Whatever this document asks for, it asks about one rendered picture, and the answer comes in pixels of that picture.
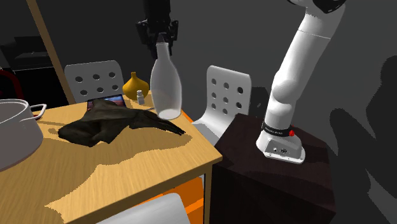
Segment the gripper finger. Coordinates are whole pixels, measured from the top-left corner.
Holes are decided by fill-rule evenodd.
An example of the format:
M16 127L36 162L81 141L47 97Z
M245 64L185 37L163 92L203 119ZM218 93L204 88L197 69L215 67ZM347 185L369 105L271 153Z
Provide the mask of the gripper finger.
M157 60L157 37L158 33L150 33L149 25L147 20L143 20L136 23L136 29L141 40L141 43L146 45L150 50L151 56L154 60Z
M170 56L172 56L173 44L178 39L178 29L179 29L179 21L171 20L171 22L168 25L168 27L166 28L165 32L162 32L160 34L161 42L168 44Z

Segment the clear glass bottle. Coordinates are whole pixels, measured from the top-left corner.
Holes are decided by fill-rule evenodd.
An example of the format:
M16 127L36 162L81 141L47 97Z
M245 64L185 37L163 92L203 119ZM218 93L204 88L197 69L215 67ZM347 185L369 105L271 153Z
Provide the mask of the clear glass bottle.
M157 59L150 78L150 90L157 115L172 120L181 114L182 90L178 70L171 61L169 44L156 44Z

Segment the yellow onion-shaped vase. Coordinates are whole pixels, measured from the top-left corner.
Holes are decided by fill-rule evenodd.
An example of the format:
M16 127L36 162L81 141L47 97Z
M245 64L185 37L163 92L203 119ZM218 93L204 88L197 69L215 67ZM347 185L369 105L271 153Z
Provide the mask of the yellow onion-shaped vase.
M139 79L136 72L131 72L131 78L123 85L123 93L131 100L137 100L137 91L141 90L143 97L148 95L150 86L147 82Z

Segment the black tablet with colourful screen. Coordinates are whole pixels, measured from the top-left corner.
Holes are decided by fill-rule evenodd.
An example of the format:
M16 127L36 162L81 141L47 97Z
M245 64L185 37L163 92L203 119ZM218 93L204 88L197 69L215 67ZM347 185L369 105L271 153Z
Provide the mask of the black tablet with colourful screen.
M124 98L121 94L112 95L112 96L108 96L108 97L101 97L101 99L106 100L106 101L111 101L111 102L117 104L118 106L126 107L126 103L125 103ZM87 101L87 111L90 111L93 107L94 107L94 100L90 99L89 101Z

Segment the dark brown crumpled cloth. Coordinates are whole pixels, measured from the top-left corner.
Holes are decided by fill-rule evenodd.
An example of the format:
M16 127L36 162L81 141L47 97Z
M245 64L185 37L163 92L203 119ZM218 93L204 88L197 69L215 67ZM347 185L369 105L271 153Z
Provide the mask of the dark brown crumpled cloth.
M81 119L60 128L58 135L71 143L93 147L100 141L111 143L125 127L151 127L178 135L185 133L177 125L159 118L151 111L130 109L112 101L96 99L91 110Z

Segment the black cabinet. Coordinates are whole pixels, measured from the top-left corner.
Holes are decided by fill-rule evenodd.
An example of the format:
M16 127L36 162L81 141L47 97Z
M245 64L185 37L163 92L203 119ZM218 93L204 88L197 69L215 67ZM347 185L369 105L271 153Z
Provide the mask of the black cabinet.
M41 36L15 37L0 44L0 51L30 105L46 104L50 109L69 104Z

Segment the wooden table with orange drawers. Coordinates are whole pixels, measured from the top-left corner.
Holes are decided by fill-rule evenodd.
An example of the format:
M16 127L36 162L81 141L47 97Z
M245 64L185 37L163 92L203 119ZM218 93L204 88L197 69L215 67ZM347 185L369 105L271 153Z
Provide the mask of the wooden table with orange drawers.
M210 203L212 166L220 152L185 116L179 136L154 128L124 129L112 143L80 146L59 138L86 104L46 110L38 125L41 146L0 172L0 224L96 224L204 175Z

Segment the grey cooking pot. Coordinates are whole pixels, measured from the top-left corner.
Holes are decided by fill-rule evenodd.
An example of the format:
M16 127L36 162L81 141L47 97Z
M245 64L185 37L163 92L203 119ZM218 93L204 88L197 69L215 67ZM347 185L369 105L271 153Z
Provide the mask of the grey cooking pot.
M43 141L37 119L47 105L21 99L0 99L0 172L32 155Z

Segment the dark robot stand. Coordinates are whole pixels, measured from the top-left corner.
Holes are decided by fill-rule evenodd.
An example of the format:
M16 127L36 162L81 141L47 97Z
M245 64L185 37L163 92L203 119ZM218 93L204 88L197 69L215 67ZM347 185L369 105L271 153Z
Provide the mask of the dark robot stand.
M306 158L292 164L256 147L262 120L238 114L216 143L209 224L330 224L336 215L328 145L295 128Z

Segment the slanted wooden post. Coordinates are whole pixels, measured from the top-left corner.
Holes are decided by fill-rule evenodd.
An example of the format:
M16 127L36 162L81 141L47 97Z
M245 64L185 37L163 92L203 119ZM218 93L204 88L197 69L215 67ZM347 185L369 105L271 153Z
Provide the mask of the slanted wooden post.
M57 52L54 48L54 45L52 43L51 37L49 35L48 29L45 25L45 21L42 17L42 14L39 10L39 6L36 2L36 0L26 0L27 5L29 7L29 10L32 14L32 17L35 21L36 27L38 28L38 31L41 35L41 38L43 40L43 43L45 44L45 47L47 49L47 52L49 54L49 57L51 59L51 62L53 64L53 67L55 69L55 72L57 73L57 77L60 81L60 84L62 86L62 89L65 93L66 99L69 104L75 104L76 101L74 100L73 94L71 92L71 89L69 87L69 84L67 82L66 76L64 74L64 70L61 66L60 60L58 58Z

